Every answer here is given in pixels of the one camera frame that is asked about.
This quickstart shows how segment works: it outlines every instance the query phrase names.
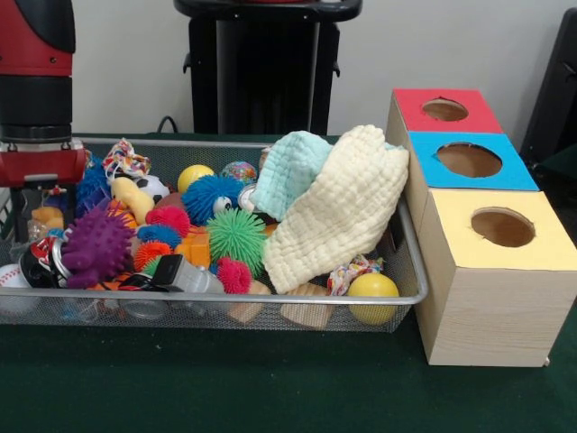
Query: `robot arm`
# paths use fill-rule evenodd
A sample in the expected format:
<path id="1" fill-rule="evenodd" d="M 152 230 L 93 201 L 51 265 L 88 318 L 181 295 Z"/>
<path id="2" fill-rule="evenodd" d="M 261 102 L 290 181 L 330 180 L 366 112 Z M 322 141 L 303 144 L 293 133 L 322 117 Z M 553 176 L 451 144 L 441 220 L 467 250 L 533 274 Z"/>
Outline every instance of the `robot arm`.
<path id="1" fill-rule="evenodd" d="M 0 0 L 0 187 L 10 188 L 16 240 L 28 238 L 25 189 L 61 185 L 73 217 L 86 153 L 72 140 L 71 0 Z"/>

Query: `green spiky ball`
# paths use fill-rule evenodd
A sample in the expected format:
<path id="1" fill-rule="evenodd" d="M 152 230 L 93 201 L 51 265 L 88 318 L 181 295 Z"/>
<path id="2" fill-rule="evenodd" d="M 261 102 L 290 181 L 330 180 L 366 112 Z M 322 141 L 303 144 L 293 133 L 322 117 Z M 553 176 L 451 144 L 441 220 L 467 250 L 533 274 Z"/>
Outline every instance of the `green spiky ball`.
<path id="1" fill-rule="evenodd" d="M 156 272 L 156 269 L 159 267 L 159 263 L 160 263 L 161 258 L 162 258 L 162 256 L 159 255 L 158 257 L 155 257 L 154 259 L 152 259 L 148 263 L 146 263 L 146 266 L 144 266 L 144 268 L 142 268 L 142 273 L 145 273 L 145 274 L 153 277 L 154 273 Z"/>
<path id="2" fill-rule="evenodd" d="M 256 215 L 236 209 L 219 212 L 208 221 L 206 230 L 213 262 L 230 257 L 245 262 L 253 278 L 261 274 L 267 236 L 263 233 L 264 223 Z"/>

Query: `yellow ball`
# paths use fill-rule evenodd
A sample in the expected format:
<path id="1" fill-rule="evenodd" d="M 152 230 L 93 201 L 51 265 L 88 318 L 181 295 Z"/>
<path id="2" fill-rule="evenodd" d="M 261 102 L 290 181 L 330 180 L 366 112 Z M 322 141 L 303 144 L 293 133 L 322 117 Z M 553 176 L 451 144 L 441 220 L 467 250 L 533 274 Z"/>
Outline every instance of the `yellow ball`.
<path id="1" fill-rule="evenodd" d="M 380 273 L 365 273 L 353 281 L 348 296 L 380 296 L 397 298 L 398 289 L 395 282 Z M 381 305 L 350 305 L 353 316 L 365 325 L 379 326 L 395 316 L 397 307 Z"/>
<path id="2" fill-rule="evenodd" d="M 187 189 L 191 184 L 195 183 L 203 176 L 211 176 L 213 174 L 215 173 L 206 165 L 191 165 L 180 173 L 178 184 L 179 193 L 184 194 L 187 192 Z"/>

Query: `circular hole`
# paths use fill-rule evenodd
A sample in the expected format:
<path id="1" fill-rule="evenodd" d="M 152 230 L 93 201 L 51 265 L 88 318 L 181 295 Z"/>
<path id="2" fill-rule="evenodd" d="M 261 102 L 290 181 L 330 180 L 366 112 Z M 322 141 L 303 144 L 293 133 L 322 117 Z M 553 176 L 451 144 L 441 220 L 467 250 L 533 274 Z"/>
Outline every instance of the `circular hole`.
<path id="1" fill-rule="evenodd" d="M 468 178 L 488 178 L 503 167 L 499 156 L 472 143 L 447 144 L 436 154 L 447 169 Z"/>
<path id="2" fill-rule="evenodd" d="M 457 122 L 469 115 L 469 111 L 457 101 L 438 97 L 423 105 L 427 115 L 443 122 Z"/>
<path id="3" fill-rule="evenodd" d="M 480 209 L 472 216 L 472 229 L 494 244 L 517 248 L 535 238 L 533 223 L 505 207 Z"/>

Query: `table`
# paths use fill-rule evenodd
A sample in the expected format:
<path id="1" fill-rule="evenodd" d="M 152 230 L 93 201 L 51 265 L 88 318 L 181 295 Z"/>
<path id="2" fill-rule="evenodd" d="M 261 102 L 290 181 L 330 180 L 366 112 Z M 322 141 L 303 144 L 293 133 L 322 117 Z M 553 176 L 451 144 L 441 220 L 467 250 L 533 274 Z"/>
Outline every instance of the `table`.
<path id="1" fill-rule="evenodd" d="M 428 366 L 412 311 L 394 334 L 4 326 L 0 341 L 2 432 L 577 432 L 577 309 L 537 369 Z"/>

